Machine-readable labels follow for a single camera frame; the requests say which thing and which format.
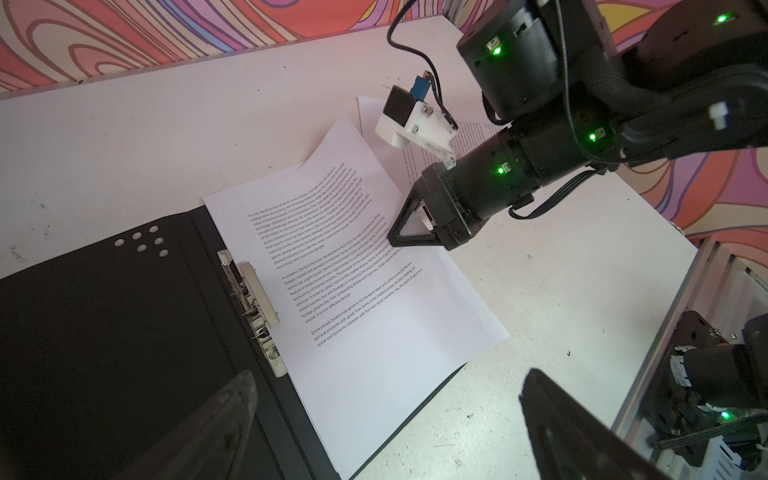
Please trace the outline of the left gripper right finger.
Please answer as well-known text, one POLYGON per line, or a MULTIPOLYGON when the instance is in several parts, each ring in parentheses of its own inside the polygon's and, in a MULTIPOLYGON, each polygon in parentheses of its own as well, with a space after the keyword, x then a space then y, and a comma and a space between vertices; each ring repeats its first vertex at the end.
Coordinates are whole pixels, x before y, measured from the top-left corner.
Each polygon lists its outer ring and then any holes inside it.
POLYGON ((539 369, 519 396, 542 479, 664 479, 597 418, 539 369))

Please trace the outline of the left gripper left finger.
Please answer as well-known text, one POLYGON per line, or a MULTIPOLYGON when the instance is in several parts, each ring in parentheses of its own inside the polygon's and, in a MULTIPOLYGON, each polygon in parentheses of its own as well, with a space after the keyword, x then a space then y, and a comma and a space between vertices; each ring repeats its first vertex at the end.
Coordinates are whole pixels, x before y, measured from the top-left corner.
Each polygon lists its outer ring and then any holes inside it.
POLYGON ((251 372, 237 374, 117 479, 236 479, 258 401, 251 372))

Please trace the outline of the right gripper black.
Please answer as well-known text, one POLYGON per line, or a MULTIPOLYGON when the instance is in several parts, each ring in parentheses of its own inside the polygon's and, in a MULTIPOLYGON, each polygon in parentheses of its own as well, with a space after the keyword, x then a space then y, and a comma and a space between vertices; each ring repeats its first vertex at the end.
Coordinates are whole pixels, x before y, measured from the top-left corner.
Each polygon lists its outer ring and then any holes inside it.
POLYGON ((392 247, 455 249, 498 212, 526 202, 540 187, 536 168, 510 128, 499 131, 449 169, 436 162, 411 187, 387 234, 392 247), (435 223, 424 221, 423 207, 435 223))

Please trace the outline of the printed paper sheet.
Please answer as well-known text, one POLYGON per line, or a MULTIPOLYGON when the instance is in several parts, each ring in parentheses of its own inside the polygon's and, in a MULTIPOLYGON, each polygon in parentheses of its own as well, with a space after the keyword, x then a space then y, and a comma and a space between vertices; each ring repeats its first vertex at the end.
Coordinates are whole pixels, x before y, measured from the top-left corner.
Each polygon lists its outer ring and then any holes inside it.
MULTIPOLYGON (((358 96, 357 100, 363 138, 401 193, 406 195, 422 171, 432 163, 438 162, 439 158, 413 143, 403 149, 387 144, 375 133, 385 101, 365 96, 358 96)), ((462 112, 458 124, 459 131, 452 139, 451 147, 459 157, 469 153, 501 129, 472 111, 462 112)))
POLYGON ((508 336, 446 251, 390 245, 400 199, 344 117, 300 167, 205 198, 277 314, 278 352, 344 479, 508 336))

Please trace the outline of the orange black folder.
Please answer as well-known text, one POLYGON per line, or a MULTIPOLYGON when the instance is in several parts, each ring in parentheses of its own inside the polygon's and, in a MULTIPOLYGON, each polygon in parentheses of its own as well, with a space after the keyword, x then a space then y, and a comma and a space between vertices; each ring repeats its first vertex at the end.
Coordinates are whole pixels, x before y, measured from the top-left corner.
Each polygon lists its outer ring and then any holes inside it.
POLYGON ((336 477, 224 249, 201 207, 2 280, 3 478, 113 478, 243 371, 257 407, 240 477, 336 477))

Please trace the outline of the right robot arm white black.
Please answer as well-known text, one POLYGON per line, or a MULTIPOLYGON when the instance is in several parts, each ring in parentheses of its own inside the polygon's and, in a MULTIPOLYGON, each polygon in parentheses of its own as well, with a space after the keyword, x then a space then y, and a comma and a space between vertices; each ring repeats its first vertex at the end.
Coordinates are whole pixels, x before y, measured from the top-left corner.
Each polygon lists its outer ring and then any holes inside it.
POLYGON ((592 1, 497 1, 457 50, 497 132, 451 148, 434 67, 391 90, 377 135, 436 158, 389 231, 395 247, 455 249, 500 211, 537 219, 621 164, 767 143, 763 1, 680 1, 624 52, 592 1))

